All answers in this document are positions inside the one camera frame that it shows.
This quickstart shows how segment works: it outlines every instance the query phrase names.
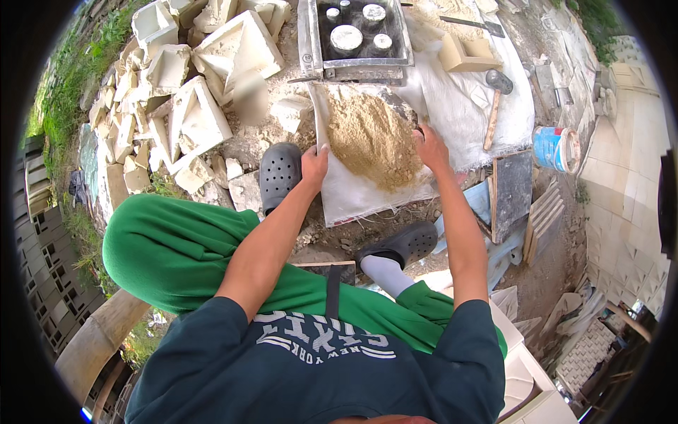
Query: blue bucket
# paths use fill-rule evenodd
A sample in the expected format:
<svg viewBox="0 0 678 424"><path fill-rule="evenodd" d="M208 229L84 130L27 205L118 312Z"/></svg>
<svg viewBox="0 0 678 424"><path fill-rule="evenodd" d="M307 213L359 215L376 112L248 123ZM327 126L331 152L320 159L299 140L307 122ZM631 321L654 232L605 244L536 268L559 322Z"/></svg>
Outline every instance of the blue bucket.
<svg viewBox="0 0 678 424"><path fill-rule="evenodd" d="M532 153L539 166L574 174L579 168L579 136L571 128L537 127L532 136Z"/></svg>

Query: white sock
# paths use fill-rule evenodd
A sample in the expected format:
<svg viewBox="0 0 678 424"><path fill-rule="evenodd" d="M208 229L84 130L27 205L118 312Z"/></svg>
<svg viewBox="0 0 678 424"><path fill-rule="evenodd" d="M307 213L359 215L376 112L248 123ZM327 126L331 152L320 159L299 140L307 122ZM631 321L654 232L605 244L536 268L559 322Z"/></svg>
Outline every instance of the white sock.
<svg viewBox="0 0 678 424"><path fill-rule="evenodd" d="M394 299L414 284L412 278L406 276L400 269L400 264L393 259L369 255L360 261L360 267L377 286Z"/></svg>

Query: black crocs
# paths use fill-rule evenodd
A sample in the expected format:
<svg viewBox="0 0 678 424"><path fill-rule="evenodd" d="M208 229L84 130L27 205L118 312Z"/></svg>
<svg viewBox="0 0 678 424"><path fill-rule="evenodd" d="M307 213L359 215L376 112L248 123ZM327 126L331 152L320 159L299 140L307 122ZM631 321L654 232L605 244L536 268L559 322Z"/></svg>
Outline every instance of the black crocs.
<svg viewBox="0 0 678 424"><path fill-rule="evenodd" d="M397 234L360 249L355 256L355 263L360 268L360 261L365 256L374 255L393 259L400 264L400 269L405 269L431 253L437 243L438 231L435 225L422 221L410 224Z"/></svg>
<svg viewBox="0 0 678 424"><path fill-rule="evenodd" d="M259 167L259 189L268 216L301 181L301 150L292 143L274 144L264 152Z"/></svg>

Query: wooden handle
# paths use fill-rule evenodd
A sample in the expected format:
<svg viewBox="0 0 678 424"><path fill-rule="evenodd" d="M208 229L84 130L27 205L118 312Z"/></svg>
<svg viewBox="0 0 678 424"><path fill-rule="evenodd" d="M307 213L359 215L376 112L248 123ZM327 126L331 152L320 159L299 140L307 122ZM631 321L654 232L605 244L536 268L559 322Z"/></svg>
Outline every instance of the wooden handle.
<svg viewBox="0 0 678 424"><path fill-rule="evenodd" d="M499 95L501 91L494 90L494 101L492 102L492 113L490 113L490 121L487 123L487 133L485 133L485 142L483 149L489 150L492 147L492 139L494 138L494 130L497 129L497 112L499 111Z"/></svg>

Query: hammer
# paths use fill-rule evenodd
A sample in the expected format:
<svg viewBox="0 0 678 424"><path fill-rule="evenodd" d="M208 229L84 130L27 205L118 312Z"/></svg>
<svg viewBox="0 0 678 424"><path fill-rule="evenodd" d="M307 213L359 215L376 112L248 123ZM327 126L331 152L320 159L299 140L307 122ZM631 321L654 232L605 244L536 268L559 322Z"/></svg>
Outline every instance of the hammer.
<svg viewBox="0 0 678 424"><path fill-rule="evenodd" d="M499 95L504 94L508 96L513 91L513 82L496 69L490 69L485 74L485 82L494 88L494 101L492 102L492 112L490 113L490 121L487 123L487 133L485 134L485 142L483 149L489 150L492 147L492 138L494 137L494 130L497 128L497 112L499 110Z"/></svg>

